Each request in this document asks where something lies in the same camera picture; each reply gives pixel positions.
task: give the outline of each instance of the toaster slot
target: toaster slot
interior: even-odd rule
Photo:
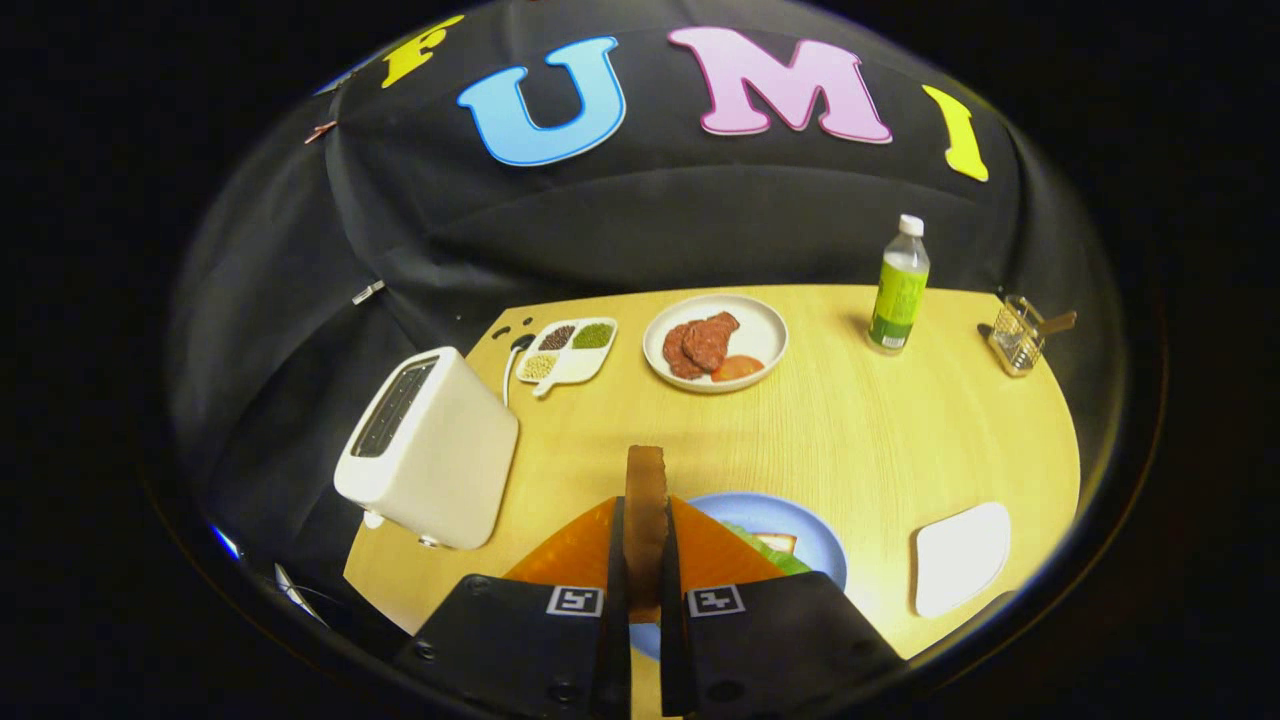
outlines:
[[[378,410],[369,416],[351,454],[356,457],[378,457],[390,446],[396,430],[408,413],[422,383],[435,366],[436,357],[404,368],[378,402]]]

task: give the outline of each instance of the table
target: table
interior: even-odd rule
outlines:
[[[790,346],[760,383],[694,395],[660,379],[641,338],[668,305],[709,292],[756,297],[778,310]],[[666,452],[668,487],[692,498],[754,491],[804,505],[840,536],[846,596],[909,659],[995,596],[1019,588],[1075,515],[1080,469],[1075,429],[1052,369],[1041,360],[1009,378],[977,325],[995,320],[988,293],[928,290],[899,356],[865,340],[876,287],[751,286],[620,295],[504,311],[467,355],[497,395],[511,341],[549,323],[612,316],[618,334],[599,374],[536,400],[512,378],[520,419],[503,509],[475,551],[428,550],[384,523],[361,527],[344,577],[370,603],[416,632],[468,573],[502,575],[549,534],[623,492],[627,447]],[[527,327],[525,318],[532,318]],[[493,340],[493,331],[511,333]],[[911,610],[914,533],[987,501],[1009,510],[1004,571],[940,618]],[[636,717],[657,717],[658,664],[632,650]]]

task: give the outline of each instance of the water bottle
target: water bottle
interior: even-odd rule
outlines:
[[[902,351],[911,334],[929,278],[929,256],[922,240],[924,220],[902,215],[897,231],[897,237],[884,249],[869,333],[876,347],[895,355]]]

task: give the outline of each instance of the pink letter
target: pink letter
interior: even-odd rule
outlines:
[[[707,132],[751,135],[769,129],[769,117],[753,108],[746,95],[746,83],[751,83],[791,129],[809,124],[820,90],[827,97],[827,111],[818,118],[822,129],[860,142],[893,140],[858,72],[861,60],[847,50],[801,40],[791,64],[783,65],[728,28],[686,27],[667,38],[692,50],[703,67],[712,96],[712,111],[703,115]]]

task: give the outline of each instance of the letter u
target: letter u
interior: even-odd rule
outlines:
[[[548,65],[568,69],[582,102],[582,111],[559,127],[540,128],[529,117],[520,94],[520,81],[529,69],[520,65],[467,87],[458,95],[458,105],[471,109],[480,140],[499,163],[547,165],[586,152],[618,129],[627,110],[609,64],[609,50],[617,45],[613,37],[591,37],[547,55]]]

